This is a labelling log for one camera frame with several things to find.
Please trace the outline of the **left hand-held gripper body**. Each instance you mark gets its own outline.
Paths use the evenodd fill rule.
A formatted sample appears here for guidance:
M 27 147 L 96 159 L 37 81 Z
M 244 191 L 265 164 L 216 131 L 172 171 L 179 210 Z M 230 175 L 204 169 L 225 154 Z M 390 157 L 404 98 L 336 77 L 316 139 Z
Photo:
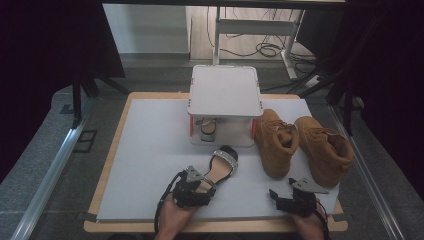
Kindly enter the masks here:
M 178 207 L 200 207 L 208 204 L 208 193 L 199 192 L 198 188 L 206 178 L 193 166 L 188 166 L 176 175 L 172 190 L 173 199 Z

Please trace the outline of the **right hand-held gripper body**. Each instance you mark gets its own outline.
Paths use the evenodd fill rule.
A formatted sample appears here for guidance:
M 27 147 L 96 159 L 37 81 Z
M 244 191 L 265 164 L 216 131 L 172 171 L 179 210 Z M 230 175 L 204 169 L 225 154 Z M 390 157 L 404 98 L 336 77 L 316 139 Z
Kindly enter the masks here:
M 289 179 L 289 185 L 292 187 L 292 199 L 289 200 L 285 211 L 307 217 L 316 209 L 316 195 L 328 194 L 329 191 L 313 180 L 302 178 L 295 180 Z

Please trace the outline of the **black rhinestone strap sandal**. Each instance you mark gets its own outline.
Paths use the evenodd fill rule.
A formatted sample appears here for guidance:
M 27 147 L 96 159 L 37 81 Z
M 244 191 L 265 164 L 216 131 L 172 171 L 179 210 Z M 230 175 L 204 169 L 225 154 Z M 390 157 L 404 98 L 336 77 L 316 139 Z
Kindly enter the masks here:
M 238 153 L 230 146 L 225 145 L 215 150 L 209 162 L 209 171 L 205 177 L 217 185 L 229 178 L 238 168 Z
M 215 118 L 202 118 L 197 120 L 195 125 L 200 127 L 202 141 L 213 142 L 215 140 L 217 127 Z

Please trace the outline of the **tan suede boot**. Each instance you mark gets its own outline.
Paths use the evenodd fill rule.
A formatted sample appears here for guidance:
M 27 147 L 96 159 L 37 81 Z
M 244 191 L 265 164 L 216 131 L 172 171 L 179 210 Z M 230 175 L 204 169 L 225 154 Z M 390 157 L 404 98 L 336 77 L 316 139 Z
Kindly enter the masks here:
M 284 178 L 299 146 L 296 126 L 284 122 L 272 109 L 265 109 L 255 126 L 255 141 L 259 145 L 264 171 L 272 179 Z
M 324 188 L 335 187 L 354 159 L 350 142 L 310 116 L 299 117 L 295 126 L 299 132 L 299 146 L 308 157 L 312 178 Z

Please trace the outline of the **white two-tier shoe rack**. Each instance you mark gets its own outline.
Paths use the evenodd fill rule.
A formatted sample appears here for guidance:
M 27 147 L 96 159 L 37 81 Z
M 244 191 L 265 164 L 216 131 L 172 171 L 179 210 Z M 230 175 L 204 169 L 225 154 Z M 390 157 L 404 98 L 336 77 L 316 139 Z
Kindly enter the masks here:
M 256 69 L 246 66 L 193 67 L 187 112 L 190 141 L 194 145 L 251 147 L 255 122 L 263 107 Z M 202 123 L 215 120 L 215 138 L 201 139 Z

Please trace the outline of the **person's right hand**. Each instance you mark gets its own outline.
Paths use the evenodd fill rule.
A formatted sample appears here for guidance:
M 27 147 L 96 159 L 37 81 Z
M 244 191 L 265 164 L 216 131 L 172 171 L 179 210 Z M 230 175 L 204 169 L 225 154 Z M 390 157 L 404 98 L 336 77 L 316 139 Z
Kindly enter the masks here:
M 316 202 L 316 209 L 311 215 L 302 217 L 290 214 L 290 216 L 303 240 L 328 240 L 329 234 L 324 224 L 326 214 L 319 201 Z

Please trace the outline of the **wooden table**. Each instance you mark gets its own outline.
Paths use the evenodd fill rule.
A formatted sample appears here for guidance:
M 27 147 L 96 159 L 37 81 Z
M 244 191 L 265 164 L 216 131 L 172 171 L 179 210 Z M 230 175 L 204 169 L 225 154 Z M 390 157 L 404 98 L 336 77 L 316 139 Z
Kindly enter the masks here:
M 91 205 L 86 214 L 94 215 L 99 212 L 104 191 L 109 180 L 109 175 L 113 166 L 114 157 L 118 148 L 125 121 L 133 99 L 183 99 L 189 98 L 188 93 L 176 92 L 133 92 L 130 93 L 122 115 L 120 117 L 115 136 L 112 140 L 109 153 L 103 166 L 96 190 L 94 192 Z M 152 222 L 110 222 L 103 223 L 96 220 L 89 221 L 86 217 L 84 230 L 89 233 L 152 233 Z M 289 233 L 295 232 L 296 227 L 293 221 L 287 218 L 274 219 L 252 219 L 252 220 L 225 220 L 225 221 L 197 221 L 192 220 L 183 229 L 183 233 Z

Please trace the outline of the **white table mat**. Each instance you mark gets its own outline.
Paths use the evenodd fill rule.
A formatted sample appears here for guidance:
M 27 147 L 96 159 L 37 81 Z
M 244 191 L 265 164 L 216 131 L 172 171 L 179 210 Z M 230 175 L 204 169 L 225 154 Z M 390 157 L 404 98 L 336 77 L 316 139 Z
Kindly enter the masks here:
M 188 102 L 184 99 L 144 99 L 130 103 L 113 165 L 101 200 L 97 219 L 100 221 L 146 222 L 154 218 L 157 203 L 173 177 L 192 165 L 199 172 L 209 170 L 214 150 L 231 137 L 249 137 L 251 121 L 221 119 L 217 135 L 222 141 L 194 145 L 189 130 Z M 269 196 L 274 190 L 289 198 L 292 187 L 288 180 L 310 178 L 307 156 L 297 150 L 285 178 L 271 179 L 263 170 L 256 145 L 233 145 L 239 167 L 229 179 L 217 186 L 207 206 L 195 213 L 197 220 L 276 218 Z

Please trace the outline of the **black metal stand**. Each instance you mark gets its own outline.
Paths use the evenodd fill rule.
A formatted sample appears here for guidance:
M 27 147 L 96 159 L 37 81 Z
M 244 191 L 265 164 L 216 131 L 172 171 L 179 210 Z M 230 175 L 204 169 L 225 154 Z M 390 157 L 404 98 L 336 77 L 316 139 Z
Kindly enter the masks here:
M 326 73 L 326 77 L 317 84 L 303 90 L 299 93 L 300 97 L 307 97 L 329 85 L 332 86 L 327 94 L 326 101 L 330 105 L 336 105 L 341 99 L 344 99 L 343 127 L 349 135 L 351 130 L 351 115 L 353 110 L 353 88 L 354 88 L 354 69 L 360 60 L 367 42 L 370 40 L 373 32 L 381 21 L 381 15 L 376 11 L 369 11 L 361 14 L 359 11 L 346 11 L 349 19 L 355 18 L 358 23 L 351 25 L 342 25 L 341 30 L 349 30 L 351 36 L 346 40 L 344 46 L 338 53 L 320 60 L 319 64 L 304 77 L 295 87 L 295 91 L 300 85 L 305 85 L 312 76 L 319 72 Z
M 77 70 L 72 80 L 72 99 L 73 99 L 73 124 L 72 128 L 76 129 L 82 123 L 82 104 L 81 91 L 84 91 L 88 98 L 96 98 L 99 95 L 99 88 L 95 80 L 99 79 L 113 89 L 128 95 L 129 90 L 117 83 L 111 77 L 107 77 L 94 70 Z

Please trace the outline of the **black curtain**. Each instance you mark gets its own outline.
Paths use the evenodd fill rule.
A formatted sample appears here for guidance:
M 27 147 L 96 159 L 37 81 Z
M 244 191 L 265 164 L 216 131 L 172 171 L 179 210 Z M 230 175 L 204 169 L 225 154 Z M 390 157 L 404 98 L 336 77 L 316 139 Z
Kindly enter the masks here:
M 58 90 L 124 76 L 103 0 L 0 0 L 0 183 Z
M 362 118 L 424 200 L 424 0 L 381 2 L 374 9 L 307 10 L 297 41 L 335 74 L 367 36 L 352 69 L 327 100 L 345 91 L 362 99 Z

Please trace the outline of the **black floor tape frame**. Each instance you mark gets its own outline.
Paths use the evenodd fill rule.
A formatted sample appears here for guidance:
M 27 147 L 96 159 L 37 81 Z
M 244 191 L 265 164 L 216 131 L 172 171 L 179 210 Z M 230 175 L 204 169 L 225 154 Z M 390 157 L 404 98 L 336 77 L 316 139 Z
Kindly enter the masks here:
M 96 135 L 96 130 L 82 131 L 73 151 L 75 153 L 89 153 L 94 145 Z

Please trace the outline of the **white metal desk frame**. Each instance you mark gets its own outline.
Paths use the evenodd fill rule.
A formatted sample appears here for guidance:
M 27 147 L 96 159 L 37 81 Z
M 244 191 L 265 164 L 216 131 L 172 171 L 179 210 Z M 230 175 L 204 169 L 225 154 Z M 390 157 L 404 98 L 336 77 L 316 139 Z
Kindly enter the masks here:
M 214 65 L 218 65 L 220 61 L 219 44 L 221 34 L 285 36 L 288 38 L 288 42 L 285 44 L 280 55 L 289 78 L 291 80 L 297 79 L 294 65 L 290 60 L 290 54 L 304 14 L 303 10 L 295 10 L 295 17 L 292 21 L 226 19 L 220 17 L 220 10 L 221 8 L 218 7 L 215 17 L 215 43 L 212 57 Z

